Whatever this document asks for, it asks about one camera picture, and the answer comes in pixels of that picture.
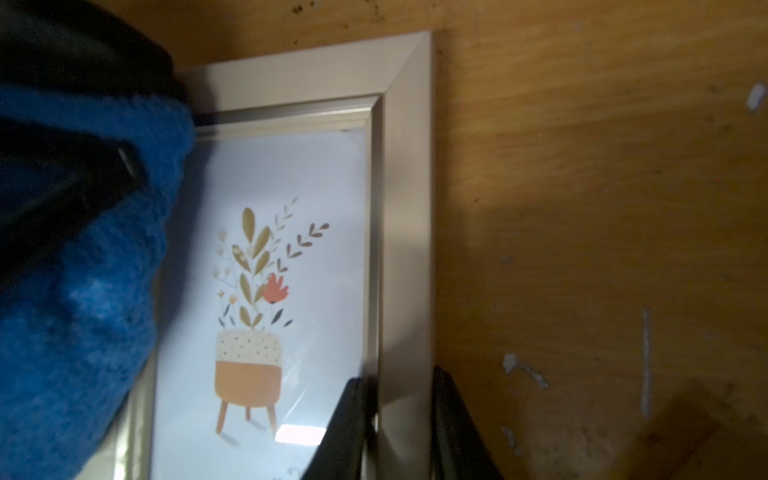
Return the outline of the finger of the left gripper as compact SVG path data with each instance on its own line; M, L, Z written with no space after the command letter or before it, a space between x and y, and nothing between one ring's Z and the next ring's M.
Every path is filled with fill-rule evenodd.
M1 120L1 280L51 255L147 174L125 141Z

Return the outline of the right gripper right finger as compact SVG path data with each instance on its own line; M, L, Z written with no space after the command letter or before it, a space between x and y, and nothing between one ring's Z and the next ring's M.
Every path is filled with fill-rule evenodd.
M452 376L432 377L432 463L439 480L502 480Z

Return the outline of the white picture frame black border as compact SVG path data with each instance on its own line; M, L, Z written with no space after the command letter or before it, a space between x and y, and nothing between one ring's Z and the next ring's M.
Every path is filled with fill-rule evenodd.
M430 477L432 53L413 33L183 73L157 347L83 478L301 479L357 377L361 479Z

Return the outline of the blue microfiber cloth black trim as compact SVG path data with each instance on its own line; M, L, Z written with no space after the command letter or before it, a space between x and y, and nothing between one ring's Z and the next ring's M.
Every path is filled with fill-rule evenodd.
M1 475L72 479L155 343L153 278L195 142L159 45L88 1L1 5L1 120L131 143L147 183L1 280Z

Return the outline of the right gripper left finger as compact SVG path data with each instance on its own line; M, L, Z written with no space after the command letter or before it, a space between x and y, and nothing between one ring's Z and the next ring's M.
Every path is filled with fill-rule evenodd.
M360 480L366 442L373 432L376 387L370 378L350 379L302 480Z

